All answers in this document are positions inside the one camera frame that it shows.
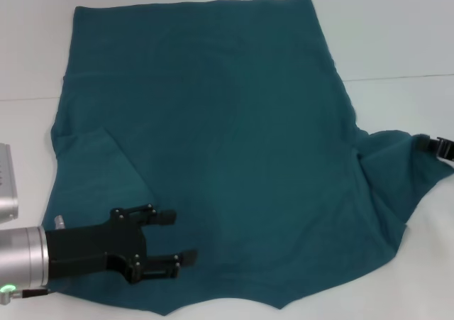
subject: green fabric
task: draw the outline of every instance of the green fabric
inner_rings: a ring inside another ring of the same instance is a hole
[[[177,280],[105,272],[65,293],[160,314],[219,297],[280,308],[367,274],[453,172],[414,139],[357,128],[311,0],[79,7],[44,225],[151,202],[178,219],[145,229],[149,254],[199,259]]]

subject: white table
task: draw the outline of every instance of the white table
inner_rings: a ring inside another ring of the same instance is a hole
[[[176,1],[208,0],[0,0],[0,141],[13,148],[21,203],[20,218],[0,228],[37,225],[43,217],[56,171],[49,130],[65,72],[74,7]],[[454,76],[449,75],[454,73],[454,0],[314,0],[314,4],[360,127],[454,139]],[[453,299],[451,177],[423,199],[397,257],[379,270],[281,311],[246,300],[220,299],[180,309],[169,318],[451,320]],[[0,319],[32,317],[159,318],[61,294],[14,300],[0,308]]]

